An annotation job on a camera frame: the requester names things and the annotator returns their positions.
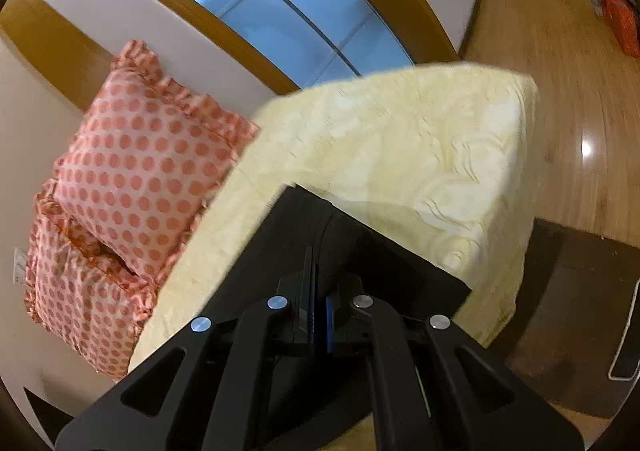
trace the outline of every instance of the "pillow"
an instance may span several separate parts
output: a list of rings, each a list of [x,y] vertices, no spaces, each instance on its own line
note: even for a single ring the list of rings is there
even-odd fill
[[[56,163],[54,199],[131,271],[162,283],[257,131],[162,76],[156,54],[130,41]]]
[[[55,186],[49,180],[36,197],[27,311],[96,370],[118,380],[156,305],[156,287],[105,254],[97,238],[52,199]]]

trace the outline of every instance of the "black garment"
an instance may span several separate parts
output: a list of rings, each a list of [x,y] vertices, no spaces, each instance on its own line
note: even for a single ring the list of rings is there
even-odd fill
[[[302,187],[288,187],[213,295],[202,314],[214,320],[239,317],[276,292],[283,275],[302,269],[314,248],[318,295],[353,272],[366,293],[401,315],[452,317],[468,296],[460,280],[403,249]],[[281,358],[270,400],[270,450],[314,450],[344,433],[371,411],[361,362]]]

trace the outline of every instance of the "brown rug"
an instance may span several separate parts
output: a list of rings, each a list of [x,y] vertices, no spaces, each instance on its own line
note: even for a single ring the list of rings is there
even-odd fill
[[[613,417],[632,383],[607,372],[639,277],[640,249],[536,219],[516,316],[491,348],[546,400]]]

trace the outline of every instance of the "metal bolt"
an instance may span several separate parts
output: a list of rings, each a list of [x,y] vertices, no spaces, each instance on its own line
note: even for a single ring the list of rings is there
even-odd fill
[[[373,298],[366,294],[360,294],[353,298],[353,304],[357,308],[369,308],[373,305]]]
[[[436,330],[446,330],[451,325],[451,322],[447,316],[436,314],[435,316],[430,317],[429,324]]]
[[[284,296],[272,296],[267,300],[267,306],[272,310],[280,310],[289,303],[289,300]]]
[[[208,317],[196,317],[191,321],[191,330],[194,332],[206,332],[211,328],[211,320]]]

